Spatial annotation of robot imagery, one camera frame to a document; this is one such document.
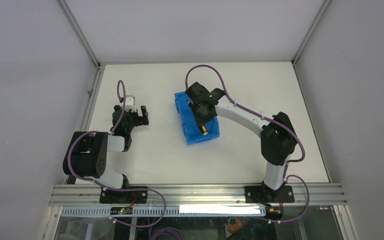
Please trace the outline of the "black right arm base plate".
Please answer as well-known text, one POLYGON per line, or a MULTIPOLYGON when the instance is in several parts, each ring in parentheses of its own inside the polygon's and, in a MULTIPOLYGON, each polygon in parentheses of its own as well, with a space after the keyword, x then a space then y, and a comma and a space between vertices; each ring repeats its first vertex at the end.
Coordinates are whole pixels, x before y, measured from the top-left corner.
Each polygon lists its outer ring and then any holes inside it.
POLYGON ((293 188, 289 185, 282 186, 278 190, 264 189, 261 185, 244 186, 245 202, 248 204, 280 204, 294 203, 295 196, 293 188))

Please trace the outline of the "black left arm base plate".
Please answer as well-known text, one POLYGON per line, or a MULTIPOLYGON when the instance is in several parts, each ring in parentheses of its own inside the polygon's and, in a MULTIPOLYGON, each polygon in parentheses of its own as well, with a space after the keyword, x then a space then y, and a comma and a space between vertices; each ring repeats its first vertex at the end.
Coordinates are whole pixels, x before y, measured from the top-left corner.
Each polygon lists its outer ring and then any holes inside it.
POLYGON ((146 204, 148 200, 148 187, 130 187, 130 191, 101 190, 100 204, 146 204))

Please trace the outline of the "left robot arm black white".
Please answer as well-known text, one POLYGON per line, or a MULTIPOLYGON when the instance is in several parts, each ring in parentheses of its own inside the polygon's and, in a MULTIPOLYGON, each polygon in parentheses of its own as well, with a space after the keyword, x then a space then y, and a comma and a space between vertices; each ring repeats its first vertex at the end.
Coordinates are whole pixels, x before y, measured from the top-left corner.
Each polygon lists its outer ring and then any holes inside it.
POLYGON ((106 190, 112 189, 111 197, 118 203, 129 200, 130 184, 125 174, 107 166, 107 153, 127 152, 132 144, 133 129, 149 125, 146 106, 140 107, 141 114, 134 106, 122 110, 121 105, 114 106, 113 134, 103 131, 74 132, 62 163, 66 175, 93 182, 106 190))

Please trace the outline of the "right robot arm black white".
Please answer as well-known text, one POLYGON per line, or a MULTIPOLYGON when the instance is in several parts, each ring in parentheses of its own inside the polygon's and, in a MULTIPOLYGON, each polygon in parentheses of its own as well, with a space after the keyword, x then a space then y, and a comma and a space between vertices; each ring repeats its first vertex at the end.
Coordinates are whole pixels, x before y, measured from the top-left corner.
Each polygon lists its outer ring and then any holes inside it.
POLYGON ((263 198, 274 203, 282 196, 285 185, 287 160, 298 144, 297 136, 289 116, 283 112, 263 116, 229 99, 224 90, 215 88, 208 91, 195 82, 185 91, 190 102, 195 124, 202 135, 209 130, 206 124, 216 117, 231 120, 250 130, 260 139, 260 151, 266 160, 266 172, 261 183, 263 198))

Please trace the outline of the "yellow black handled screwdriver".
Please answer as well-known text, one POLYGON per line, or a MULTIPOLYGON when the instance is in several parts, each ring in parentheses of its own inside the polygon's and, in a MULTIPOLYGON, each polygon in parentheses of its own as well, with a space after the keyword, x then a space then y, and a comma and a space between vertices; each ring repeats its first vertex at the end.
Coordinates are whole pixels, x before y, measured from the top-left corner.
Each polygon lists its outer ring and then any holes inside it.
POLYGON ((204 124, 201 124, 199 126, 199 129, 200 129, 200 132, 202 133, 202 135, 206 136, 208 134, 208 130, 204 124))

